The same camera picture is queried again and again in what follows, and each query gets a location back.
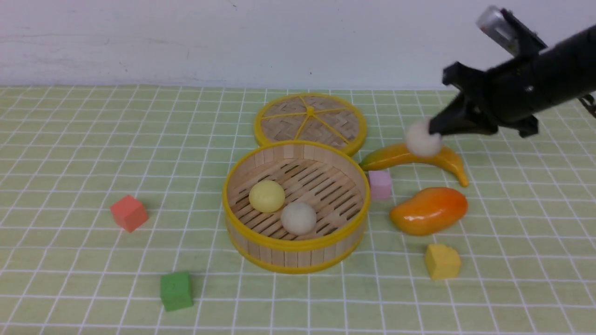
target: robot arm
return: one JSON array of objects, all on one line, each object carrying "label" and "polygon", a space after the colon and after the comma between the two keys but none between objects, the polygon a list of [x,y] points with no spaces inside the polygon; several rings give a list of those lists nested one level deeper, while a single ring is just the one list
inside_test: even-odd
[{"label": "robot arm", "polygon": [[538,133],[534,114],[579,99],[596,117],[596,25],[548,48],[510,11],[490,6],[476,25],[513,58],[487,71],[459,62],[443,84],[460,93],[430,121],[430,134],[493,135],[499,127],[522,138]]}]

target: red cube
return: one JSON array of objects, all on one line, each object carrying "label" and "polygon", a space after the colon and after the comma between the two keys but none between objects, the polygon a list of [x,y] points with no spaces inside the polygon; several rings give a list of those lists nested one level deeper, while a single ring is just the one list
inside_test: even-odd
[{"label": "red cube", "polygon": [[128,195],[110,207],[114,221],[127,232],[133,232],[149,220],[145,206]]}]

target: bamboo steamer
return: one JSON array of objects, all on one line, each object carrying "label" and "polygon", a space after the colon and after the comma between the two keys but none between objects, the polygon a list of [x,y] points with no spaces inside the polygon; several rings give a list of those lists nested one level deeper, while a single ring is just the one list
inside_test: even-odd
[{"label": "bamboo steamer", "polygon": [[[281,225],[283,207],[260,213],[249,192],[268,179],[285,190],[284,206],[309,203],[317,213],[315,229],[295,236]],[[367,226],[370,186],[364,171],[347,154],[310,141],[278,141],[239,160],[222,192],[229,237],[247,260],[269,271],[305,274],[329,268],[348,257]]]},{"label": "bamboo steamer", "polygon": [[260,146],[278,141],[311,141],[352,157],[364,145],[367,123],[351,103],[327,94],[291,94],[273,100],[256,115],[254,137]]}]

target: banana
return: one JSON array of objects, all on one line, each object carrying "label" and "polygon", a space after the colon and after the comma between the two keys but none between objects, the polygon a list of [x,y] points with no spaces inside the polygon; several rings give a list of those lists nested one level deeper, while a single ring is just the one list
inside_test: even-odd
[{"label": "banana", "polygon": [[449,147],[443,145],[438,154],[433,157],[417,157],[408,150],[405,143],[393,144],[377,149],[366,155],[360,162],[364,171],[385,170],[392,166],[408,163],[423,163],[435,165],[447,172],[454,174],[462,187],[468,187],[468,177],[465,175],[464,164],[461,158]]}]

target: ball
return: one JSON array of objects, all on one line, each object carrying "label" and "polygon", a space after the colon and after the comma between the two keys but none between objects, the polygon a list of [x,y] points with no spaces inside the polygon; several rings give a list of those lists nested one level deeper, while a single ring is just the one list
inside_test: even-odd
[{"label": "ball", "polygon": [[429,134],[430,118],[424,118],[411,125],[405,134],[406,147],[417,157],[433,157],[441,151],[441,134]]},{"label": "ball", "polygon": [[256,183],[249,192],[249,202],[262,213],[273,213],[284,205],[284,188],[271,180]]},{"label": "ball", "polygon": [[311,205],[294,201],[281,211],[281,225],[290,234],[305,235],[315,228],[316,212]]}]

